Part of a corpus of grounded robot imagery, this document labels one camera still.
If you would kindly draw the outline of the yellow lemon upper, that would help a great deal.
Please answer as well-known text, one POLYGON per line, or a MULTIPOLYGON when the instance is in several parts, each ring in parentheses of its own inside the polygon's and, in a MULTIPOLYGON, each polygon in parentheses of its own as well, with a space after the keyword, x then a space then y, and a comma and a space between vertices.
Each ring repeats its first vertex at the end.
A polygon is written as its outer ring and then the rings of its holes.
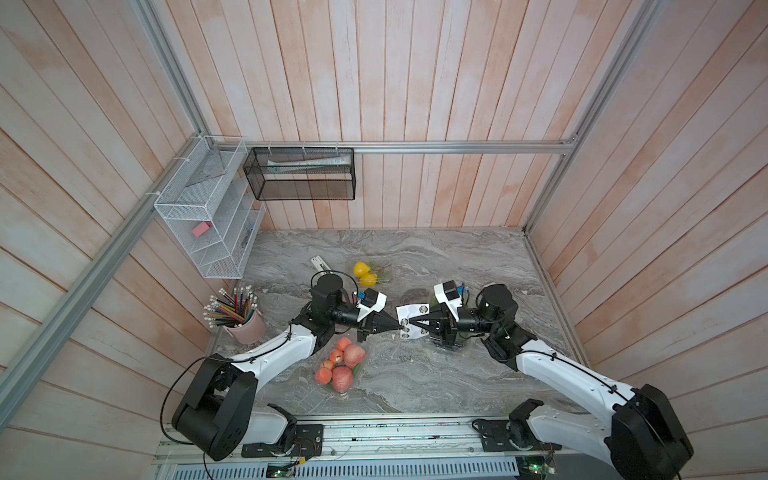
POLYGON ((364 262, 357 262, 353 267, 353 272, 356 277, 362 278, 371 272, 371 268, 364 262))

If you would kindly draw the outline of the black mesh wall basket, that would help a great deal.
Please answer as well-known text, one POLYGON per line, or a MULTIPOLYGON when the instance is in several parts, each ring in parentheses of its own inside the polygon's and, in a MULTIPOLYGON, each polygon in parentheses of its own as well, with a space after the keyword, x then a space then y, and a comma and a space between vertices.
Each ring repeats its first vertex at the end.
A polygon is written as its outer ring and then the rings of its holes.
POLYGON ((352 201, 355 154, 341 147, 253 147, 243 172, 259 201, 352 201))

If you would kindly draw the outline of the pink eraser on shelf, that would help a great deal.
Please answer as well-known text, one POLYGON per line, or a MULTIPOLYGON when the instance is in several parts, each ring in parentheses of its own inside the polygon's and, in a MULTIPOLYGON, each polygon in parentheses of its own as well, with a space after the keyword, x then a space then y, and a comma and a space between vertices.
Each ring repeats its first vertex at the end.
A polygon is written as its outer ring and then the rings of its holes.
POLYGON ((192 230, 191 233, 195 238, 200 238, 202 235, 204 235, 207 231, 209 231, 212 228, 212 223, 210 221, 203 221, 197 224, 192 230))

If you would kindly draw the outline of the pink cup of pencils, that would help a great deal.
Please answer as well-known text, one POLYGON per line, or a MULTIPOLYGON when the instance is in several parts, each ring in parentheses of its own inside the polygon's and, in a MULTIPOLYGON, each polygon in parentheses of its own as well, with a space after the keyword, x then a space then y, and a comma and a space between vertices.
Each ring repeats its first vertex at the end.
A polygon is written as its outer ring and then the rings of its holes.
POLYGON ((220 327, 242 345, 252 345, 266 333, 258 297, 251 285, 221 288, 209 297, 203 318, 211 328, 220 327))

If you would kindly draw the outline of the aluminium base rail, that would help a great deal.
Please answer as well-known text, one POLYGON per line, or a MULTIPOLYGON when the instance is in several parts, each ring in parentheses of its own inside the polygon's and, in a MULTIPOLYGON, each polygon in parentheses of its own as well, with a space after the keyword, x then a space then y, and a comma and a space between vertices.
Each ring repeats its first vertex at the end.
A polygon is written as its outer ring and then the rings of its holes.
POLYGON ((283 457, 221 461, 194 446, 163 441, 150 479, 616 479, 606 463, 565 447, 486 452, 469 416, 382 414, 303 416, 319 438, 283 457))

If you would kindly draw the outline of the clear box of lemons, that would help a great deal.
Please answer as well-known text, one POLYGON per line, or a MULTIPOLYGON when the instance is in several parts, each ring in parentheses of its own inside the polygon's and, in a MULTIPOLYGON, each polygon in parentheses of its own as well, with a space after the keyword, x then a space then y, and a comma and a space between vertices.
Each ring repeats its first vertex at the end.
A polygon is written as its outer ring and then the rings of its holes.
POLYGON ((353 266, 353 275, 358 283, 365 288, 373 288, 389 283, 393 274, 389 264, 372 262, 356 262, 353 266))

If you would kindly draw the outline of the yellow lemon lower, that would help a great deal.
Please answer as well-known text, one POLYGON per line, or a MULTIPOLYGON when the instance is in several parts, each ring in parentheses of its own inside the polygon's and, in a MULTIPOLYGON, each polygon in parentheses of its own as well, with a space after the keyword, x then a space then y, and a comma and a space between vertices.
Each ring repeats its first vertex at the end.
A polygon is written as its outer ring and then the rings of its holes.
POLYGON ((379 282, 379 276, 376 273, 370 272, 369 274, 360 278, 360 284, 366 288, 374 287, 379 282))

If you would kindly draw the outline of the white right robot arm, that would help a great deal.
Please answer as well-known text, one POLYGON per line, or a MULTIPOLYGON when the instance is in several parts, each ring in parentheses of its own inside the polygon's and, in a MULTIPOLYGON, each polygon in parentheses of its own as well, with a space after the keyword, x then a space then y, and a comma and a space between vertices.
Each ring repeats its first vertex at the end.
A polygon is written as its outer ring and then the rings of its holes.
POLYGON ((444 346, 478 338, 490 357, 535 378, 582 408, 573 414, 529 398, 507 421, 476 419, 487 451, 562 446, 601 460, 624 479, 678 479, 694 448, 668 397, 612 380, 563 356, 516 321, 518 304, 503 284, 489 284, 472 308, 452 281, 434 288, 435 304, 397 309, 409 338, 430 336, 444 346))

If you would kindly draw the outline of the clear box of apples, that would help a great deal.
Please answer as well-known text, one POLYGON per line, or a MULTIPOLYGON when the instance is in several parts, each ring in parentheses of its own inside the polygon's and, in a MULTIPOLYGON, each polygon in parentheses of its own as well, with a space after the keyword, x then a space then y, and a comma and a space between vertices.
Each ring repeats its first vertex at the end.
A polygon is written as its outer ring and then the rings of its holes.
POLYGON ((321 351, 314 380, 322 388, 345 395, 352 390, 367 359, 366 349, 348 337, 321 351))

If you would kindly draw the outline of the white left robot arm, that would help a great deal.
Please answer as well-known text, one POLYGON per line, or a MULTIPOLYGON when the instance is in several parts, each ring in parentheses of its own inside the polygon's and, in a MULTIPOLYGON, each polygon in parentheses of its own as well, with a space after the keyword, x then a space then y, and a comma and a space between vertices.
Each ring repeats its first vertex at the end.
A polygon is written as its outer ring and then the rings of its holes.
POLYGON ((171 418, 171 427, 183 436, 181 444, 198 447, 214 461, 251 444, 272 455, 296 455, 301 443, 295 417, 275 404, 256 409, 258 390, 320 351, 337 335, 338 326, 355 329, 360 341, 401 329, 384 311, 384 294, 367 289, 361 299, 351 300, 337 271, 316 274, 310 294, 281 335, 242 354, 213 354, 196 361, 199 370, 171 418))

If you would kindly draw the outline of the yellow lemon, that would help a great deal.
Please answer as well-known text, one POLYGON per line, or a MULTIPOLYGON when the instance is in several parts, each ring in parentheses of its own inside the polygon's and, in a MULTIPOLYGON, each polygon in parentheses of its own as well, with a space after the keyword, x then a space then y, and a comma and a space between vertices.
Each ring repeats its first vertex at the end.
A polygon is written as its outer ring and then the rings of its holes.
POLYGON ((353 272, 356 277, 362 278, 371 272, 371 268, 364 262, 357 262, 353 267, 353 272))
POLYGON ((366 288, 374 287, 379 282, 379 276, 376 273, 370 272, 369 274, 360 278, 360 284, 366 288))

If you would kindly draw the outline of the white mesh wall shelf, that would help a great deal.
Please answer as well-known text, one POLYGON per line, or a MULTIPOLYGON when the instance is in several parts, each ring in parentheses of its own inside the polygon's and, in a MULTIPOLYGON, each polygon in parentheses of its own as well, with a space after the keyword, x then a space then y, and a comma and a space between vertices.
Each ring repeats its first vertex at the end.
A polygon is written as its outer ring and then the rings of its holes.
POLYGON ((155 199, 155 210, 204 278, 242 278, 264 218, 241 171, 247 155, 240 137, 193 136, 155 199), (203 221, 212 228, 195 238, 191 230, 203 221))

